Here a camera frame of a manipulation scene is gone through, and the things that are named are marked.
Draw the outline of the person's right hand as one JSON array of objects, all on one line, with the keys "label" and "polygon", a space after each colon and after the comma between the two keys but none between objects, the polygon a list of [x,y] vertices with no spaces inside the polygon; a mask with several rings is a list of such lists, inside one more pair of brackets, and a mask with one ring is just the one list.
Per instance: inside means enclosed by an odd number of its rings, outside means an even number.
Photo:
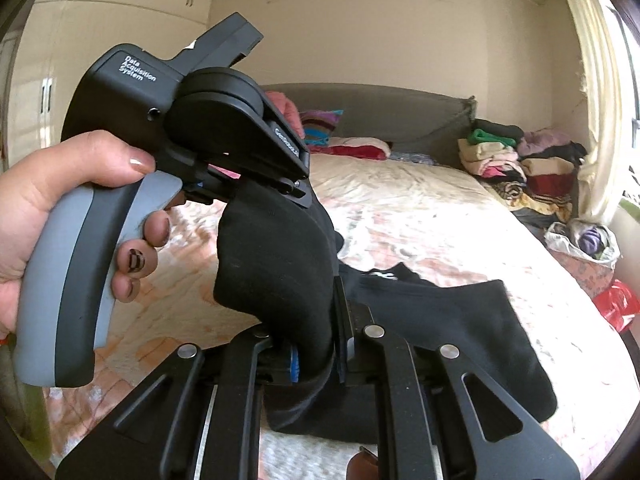
[{"label": "person's right hand", "polygon": [[352,456],[346,468],[347,480],[378,480],[378,458],[366,451]]}]

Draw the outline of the person's left hand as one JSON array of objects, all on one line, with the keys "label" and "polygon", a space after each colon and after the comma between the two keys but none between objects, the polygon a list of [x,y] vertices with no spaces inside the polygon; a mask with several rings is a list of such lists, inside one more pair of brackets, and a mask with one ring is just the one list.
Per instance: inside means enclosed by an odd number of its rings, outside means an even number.
[{"label": "person's left hand", "polygon": [[[29,154],[1,175],[1,338],[15,332],[18,296],[28,260],[50,211],[66,193],[85,183],[119,188],[155,170],[155,159],[104,130]],[[157,267],[157,249],[168,242],[168,212],[145,220],[143,236],[118,248],[112,279],[115,298],[136,298],[142,278]]]}]

